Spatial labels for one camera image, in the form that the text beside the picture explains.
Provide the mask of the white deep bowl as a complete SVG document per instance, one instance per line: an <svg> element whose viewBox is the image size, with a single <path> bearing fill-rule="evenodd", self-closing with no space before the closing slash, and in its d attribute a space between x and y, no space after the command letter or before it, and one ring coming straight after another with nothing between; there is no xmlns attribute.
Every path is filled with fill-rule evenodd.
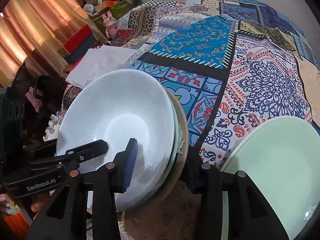
<svg viewBox="0 0 320 240"><path fill-rule="evenodd" d="M109 72L85 87L67 110L56 153L103 140L108 151L80 165L80 172L97 170L125 150L129 140L138 154L129 188L116 194L117 211L136 206L156 188L170 161L175 139L175 114L162 85L134 69Z"/></svg>

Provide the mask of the mint green plate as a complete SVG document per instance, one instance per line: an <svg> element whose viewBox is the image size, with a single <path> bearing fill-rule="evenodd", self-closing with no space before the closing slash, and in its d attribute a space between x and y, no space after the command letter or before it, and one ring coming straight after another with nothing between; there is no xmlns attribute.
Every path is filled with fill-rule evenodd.
<svg viewBox="0 0 320 240"><path fill-rule="evenodd" d="M173 166L175 159L176 159L176 154L178 152L178 145L180 142L180 128L179 128L179 124L178 124L177 113L176 113L174 104L172 102L171 102L171 106L172 106L172 111L174 114L174 124L175 124L174 143L173 143L170 159L169 159L169 162L164 170L164 173L162 174L161 178L159 179L159 181L157 182L155 187L152 189L152 191L150 191L150 194L154 194L161 187L161 185L165 182L167 176L169 175L169 173L172 169L172 166Z"/></svg>

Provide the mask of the mint green bowl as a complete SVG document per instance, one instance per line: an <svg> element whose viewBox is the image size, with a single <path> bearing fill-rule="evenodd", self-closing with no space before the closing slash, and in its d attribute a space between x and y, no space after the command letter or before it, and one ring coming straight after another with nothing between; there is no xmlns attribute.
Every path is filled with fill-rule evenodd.
<svg viewBox="0 0 320 240"><path fill-rule="evenodd" d="M319 134L294 116L268 120L232 151L222 172L242 170L295 239L319 204Z"/></svg>

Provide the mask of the brown rimmed glass plate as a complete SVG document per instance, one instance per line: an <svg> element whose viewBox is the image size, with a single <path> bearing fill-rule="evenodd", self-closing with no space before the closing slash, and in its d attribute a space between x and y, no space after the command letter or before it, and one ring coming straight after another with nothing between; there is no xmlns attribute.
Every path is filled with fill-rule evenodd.
<svg viewBox="0 0 320 240"><path fill-rule="evenodd" d="M151 206L159 205L174 189L177 181L180 178L180 175L182 174L189 148L187 119L179 101L167 88L165 88L165 91L174 106L179 126L179 141L174 155L175 159L173 162L169 163L171 164L171 169L166 173L167 176L165 180L163 180L161 184L157 185L155 190L139 201L135 206L124 211L117 212L118 220L124 220L121 217L124 217L125 212L140 212L148 209Z"/></svg>

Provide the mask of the red box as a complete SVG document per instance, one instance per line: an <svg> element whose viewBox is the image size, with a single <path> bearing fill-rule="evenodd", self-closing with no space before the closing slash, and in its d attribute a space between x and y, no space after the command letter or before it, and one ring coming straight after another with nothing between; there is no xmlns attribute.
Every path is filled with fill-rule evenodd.
<svg viewBox="0 0 320 240"><path fill-rule="evenodd" d="M88 25L82 27L73 36L71 36L57 51L62 57L71 55L79 46L92 34Z"/></svg>

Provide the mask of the dark blue box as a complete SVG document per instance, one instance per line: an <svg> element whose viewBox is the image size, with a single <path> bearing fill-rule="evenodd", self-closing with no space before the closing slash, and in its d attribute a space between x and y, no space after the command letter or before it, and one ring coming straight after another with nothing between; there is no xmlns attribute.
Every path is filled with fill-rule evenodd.
<svg viewBox="0 0 320 240"><path fill-rule="evenodd" d="M93 34L89 35L70 55L64 57L68 64L74 64L83 57L90 48L96 46L97 39Z"/></svg>

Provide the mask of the pink bunny toy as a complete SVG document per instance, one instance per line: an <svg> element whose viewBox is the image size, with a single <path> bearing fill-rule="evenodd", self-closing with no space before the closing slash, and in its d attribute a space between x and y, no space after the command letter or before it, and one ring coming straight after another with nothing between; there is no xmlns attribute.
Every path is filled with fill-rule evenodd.
<svg viewBox="0 0 320 240"><path fill-rule="evenodd" d="M107 14L102 14L103 25L106 28L105 33L107 38L113 39L117 33L117 20L112 16L111 12L108 11Z"/></svg>

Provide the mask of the green cardboard box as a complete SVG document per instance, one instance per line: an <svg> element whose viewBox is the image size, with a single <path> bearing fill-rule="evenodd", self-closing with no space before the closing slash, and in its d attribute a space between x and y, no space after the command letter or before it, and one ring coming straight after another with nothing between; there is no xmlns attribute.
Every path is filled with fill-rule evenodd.
<svg viewBox="0 0 320 240"><path fill-rule="evenodd" d="M96 12L90 16L91 20L96 24L99 30L105 34L106 27L104 26L103 15L108 16L108 13L116 20L123 17L133 8L133 5L125 0L103 1L96 7Z"/></svg>

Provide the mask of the orange curtain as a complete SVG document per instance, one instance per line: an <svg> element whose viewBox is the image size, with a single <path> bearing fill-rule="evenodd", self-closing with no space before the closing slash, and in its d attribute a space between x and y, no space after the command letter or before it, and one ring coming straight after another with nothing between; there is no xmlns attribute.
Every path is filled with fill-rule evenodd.
<svg viewBox="0 0 320 240"><path fill-rule="evenodd" d="M1 87L13 83L25 64L32 76L63 84L67 66L62 45L84 26L106 40L81 7L81 0L10 0L1 10Z"/></svg>

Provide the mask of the patchwork patterned bedspread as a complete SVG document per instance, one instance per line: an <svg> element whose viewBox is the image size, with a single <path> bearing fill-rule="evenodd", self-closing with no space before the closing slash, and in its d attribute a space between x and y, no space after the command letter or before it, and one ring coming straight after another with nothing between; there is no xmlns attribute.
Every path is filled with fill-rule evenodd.
<svg viewBox="0 0 320 240"><path fill-rule="evenodd" d="M121 69L145 72L175 96L189 147L220 171L270 119L294 116L319 134L319 61L303 33L265 4L199 0L179 8L154 0L122 17L117 36L125 37L121 47L137 50ZM193 239L201 196L181 176L159 205L125 212L120 236ZM94 239L93 193L87 196L86 239ZM295 239L319 239L319 204Z"/></svg>

